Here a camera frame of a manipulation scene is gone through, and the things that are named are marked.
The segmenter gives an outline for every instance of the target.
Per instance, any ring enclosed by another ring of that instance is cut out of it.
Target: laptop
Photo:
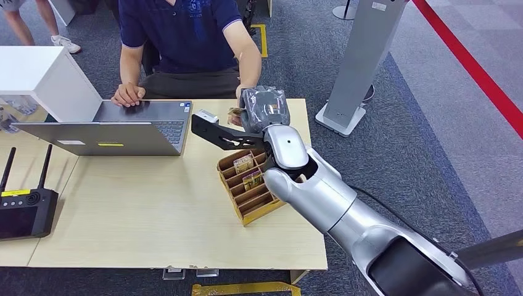
[[[141,101],[130,108],[102,101],[93,122],[14,123],[79,156],[179,156],[191,101]]]

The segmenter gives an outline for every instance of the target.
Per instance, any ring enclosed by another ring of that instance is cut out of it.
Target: gray shorts
[[[25,0],[0,0],[0,7],[6,11],[17,11]]]
[[[156,72],[140,86],[146,89],[144,99],[231,99],[236,97],[239,76],[237,67],[210,73]]]

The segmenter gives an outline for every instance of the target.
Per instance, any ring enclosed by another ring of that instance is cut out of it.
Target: white cabinet
[[[71,20],[75,17],[75,10],[68,0],[50,0],[52,8],[60,17],[65,26],[69,25]]]
[[[102,102],[69,52],[57,46],[0,46],[0,97],[10,94],[31,96],[58,122],[92,121]]]

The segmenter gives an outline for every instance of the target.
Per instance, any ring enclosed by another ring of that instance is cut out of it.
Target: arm
[[[242,88],[252,88],[258,84],[262,72],[262,55],[240,20],[225,27],[223,34],[239,61],[240,85],[236,97],[240,97]]]
[[[121,46],[120,78],[122,84],[138,85],[143,52],[144,46],[137,48]]]
[[[143,46],[136,48],[121,46],[121,84],[118,85],[115,95],[111,98],[114,104],[125,107],[139,105],[140,99],[145,96],[146,90],[138,86],[143,51]]]
[[[120,78],[121,84],[111,101],[118,106],[131,107],[140,104],[146,91],[138,87],[143,44],[146,42],[145,31],[134,15],[136,8],[132,1],[119,1],[120,10],[120,33],[121,33],[121,56],[120,56]]]

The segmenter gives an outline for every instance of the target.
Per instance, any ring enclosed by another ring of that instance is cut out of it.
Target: plastic bag
[[[260,133],[270,125],[290,124],[289,107],[283,90],[273,86],[244,89],[240,107],[242,126],[248,133]]]

